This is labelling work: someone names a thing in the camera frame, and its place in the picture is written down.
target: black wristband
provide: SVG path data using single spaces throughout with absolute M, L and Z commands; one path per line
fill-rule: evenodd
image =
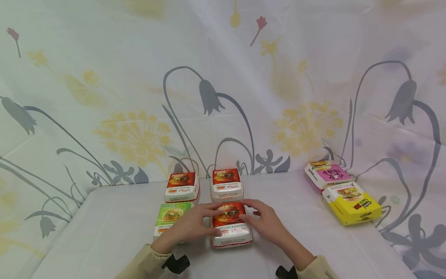
M 171 255 L 161 268 L 165 269 L 167 267 L 171 272 L 181 274 L 189 266 L 190 262 L 186 255 L 182 256 L 178 260 L 175 259 L 174 255 Z
M 276 276 L 279 279 L 296 279 L 297 278 L 296 267 L 292 266 L 291 269 L 288 271 L 283 266 L 279 266 L 276 270 Z

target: burger box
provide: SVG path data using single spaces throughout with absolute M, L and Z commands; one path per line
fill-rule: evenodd
M 243 200 L 243 184 L 237 169 L 213 170 L 211 197 L 214 202 L 233 202 Z
M 371 221 L 381 217 L 381 205 L 370 197 L 356 182 L 327 187 L 325 201 L 344 226 Z
M 167 183 L 164 200 L 166 203 L 198 201 L 200 179 L 194 172 L 173 173 Z
M 311 162 L 305 167 L 305 173 L 320 193 L 328 186 L 353 181 L 353 178 L 333 161 Z
M 194 204 L 191 202 L 162 204 L 155 225 L 153 241 L 155 241 L 163 232 L 167 231 L 181 216 L 193 207 Z
M 217 210 L 224 214 L 213 217 L 210 226 L 222 232 L 220 237 L 210 237 L 214 248 L 230 248 L 247 245 L 252 242 L 252 228 L 240 219 L 240 214 L 246 214 L 241 202 L 222 204 Z

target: pink burger box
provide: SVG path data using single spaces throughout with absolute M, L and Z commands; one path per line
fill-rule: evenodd
M 333 161 L 311 162 L 305 167 L 305 173 L 320 193 L 328 186 L 353 181 L 353 178 Z

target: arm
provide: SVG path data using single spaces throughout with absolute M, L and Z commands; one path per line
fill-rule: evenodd
M 259 200 L 245 199 L 243 204 L 257 210 L 254 215 L 260 216 L 260 219 L 240 215 L 242 220 L 284 251 L 296 267 L 300 279 L 339 279 L 323 256 L 313 256 L 288 232 L 273 208 Z
M 152 245 L 146 244 L 115 279 L 157 279 L 173 248 L 204 236 L 221 236 L 221 231 L 203 226 L 203 218 L 223 214 L 215 210 L 221 204 L 199 204 L 186 212 L 172 227 L 160 235 Z
M 163 273 L 161 267 L 170 255 L 155 252 L 151 245 L 145 244 L 115 279 L 156 279 Z

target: yellow burger box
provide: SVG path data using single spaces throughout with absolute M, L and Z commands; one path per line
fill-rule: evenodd
M 359 187 L 356 182 L 329 186 L 322 192 L 322 195 L 344 226 L 381 217 L 381 205 Z

